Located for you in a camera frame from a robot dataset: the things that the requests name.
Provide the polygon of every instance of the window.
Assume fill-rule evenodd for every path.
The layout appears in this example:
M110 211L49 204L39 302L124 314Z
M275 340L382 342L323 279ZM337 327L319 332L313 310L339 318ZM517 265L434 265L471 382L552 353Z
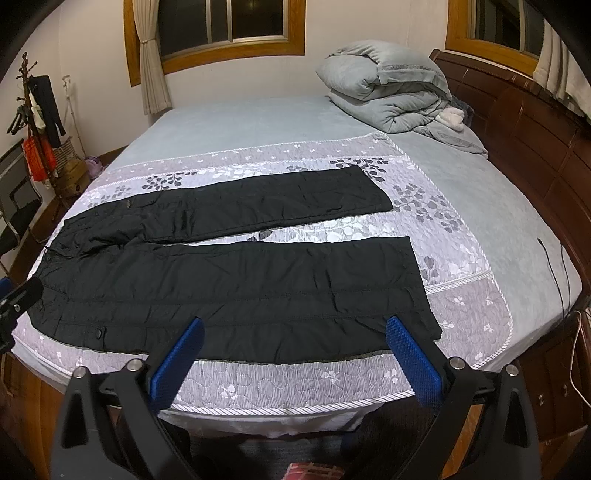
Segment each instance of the window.
M544 17L527 0L449 0L446 48L532 75Z
M138 85L139 41L132 0L124 0L125 50ZM245 57L303 55L306 0L160 0L164 74Z

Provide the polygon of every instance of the wooden headboard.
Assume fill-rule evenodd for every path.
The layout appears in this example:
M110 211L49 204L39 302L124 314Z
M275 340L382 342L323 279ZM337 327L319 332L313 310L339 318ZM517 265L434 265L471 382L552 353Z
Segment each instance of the wooden headboard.
M433 50L452 94L475 110L489 160L538 210L591 294L591 126L533 80L501 66Z

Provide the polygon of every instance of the black pants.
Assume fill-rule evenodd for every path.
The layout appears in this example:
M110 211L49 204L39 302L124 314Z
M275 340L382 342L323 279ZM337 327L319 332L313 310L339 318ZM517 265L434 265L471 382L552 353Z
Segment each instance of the black pants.
M169 245L391 208L358 167L105 203L68 220L45 254L31 321L63 343L150 353L199 317L202 358L260 363L386 350L395 314L439 338L408 238Z

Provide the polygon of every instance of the gray comforter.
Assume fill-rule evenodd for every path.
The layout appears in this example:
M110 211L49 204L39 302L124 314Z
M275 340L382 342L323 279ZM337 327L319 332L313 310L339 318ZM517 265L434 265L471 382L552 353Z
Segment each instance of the gray comforter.
M487 155L469 128L434 121L452 101L447 80L428 57L378 40L355 42L331 54L316 73L340 109L386 133L415 131L459 150Z

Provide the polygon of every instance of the curtain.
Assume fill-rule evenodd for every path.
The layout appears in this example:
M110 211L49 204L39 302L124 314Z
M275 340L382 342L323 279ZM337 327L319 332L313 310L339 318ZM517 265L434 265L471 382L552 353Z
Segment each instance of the curtain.
M591 86L569 49L545 20L534 80L576 114L591 117Z
M146 115L161 112L173 105L164 80L160 51L156 42L159 4L160 0L134 0L135 29L141 43L139 73Z

